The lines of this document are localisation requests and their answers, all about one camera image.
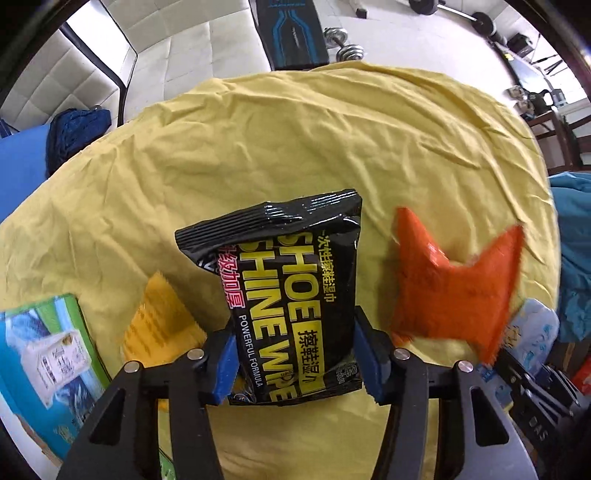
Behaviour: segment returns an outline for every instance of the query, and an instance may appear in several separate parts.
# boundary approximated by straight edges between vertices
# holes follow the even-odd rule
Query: teal cloth
[[[558,338],[577,342],[591,334],[591,174],[560,173],[550,186],[562,250]]]

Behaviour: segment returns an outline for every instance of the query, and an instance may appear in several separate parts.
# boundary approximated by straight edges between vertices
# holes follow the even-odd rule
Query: plastic bag
[[[286,405],[361,387],[352,355],[360,229],[361,197],[343,190],[176,232],[181,251],[222,280],[246,379],[231,403]]]

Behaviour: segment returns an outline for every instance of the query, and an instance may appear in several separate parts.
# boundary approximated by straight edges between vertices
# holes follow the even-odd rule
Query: metal screw
[[[394,357],[398,360],[408,360],[410,358],[410,352],[405,348],[397,348],[394,351]]]
[[[136,360],[132,360],[131,362],[127,362],[125,364],[125,366],[123,367],[123,370],[125,370],[125,372],[128,374],[134,374],[139,370],[139,367],[140,367],[139,362],[137,362]]]
[[[200,348],[194,348],[187,352],[187,358],[189,360],[201,360],[205,356],[205,352]]]
[[[457,367],[464,373],[469,374],[472,370],[474,370],[474,365],[472,365],[468,360],[461,360]]]

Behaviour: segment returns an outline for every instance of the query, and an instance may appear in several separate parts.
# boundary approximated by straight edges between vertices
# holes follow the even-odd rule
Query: product box
[[[73,295],[0,312],[0,392],[54,463],[110,381]],[[175,480],[163,453],[160,463],[163,479]]]

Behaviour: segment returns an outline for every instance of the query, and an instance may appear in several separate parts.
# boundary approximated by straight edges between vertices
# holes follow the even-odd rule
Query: white cushion
[[[248,0],[108,0],[103,3],[138,53],[195,25],[249,8]]]
[[[118,91],[58,30],[24,69],[2,104],[0,116],[23,130],[42,125],[67,108],[102,105]],[[118,107],[109,110],[116,122]]]
[[[125,121],[212,77],[270,70],[249,8],[195,25],[139,53],[125,103]]]

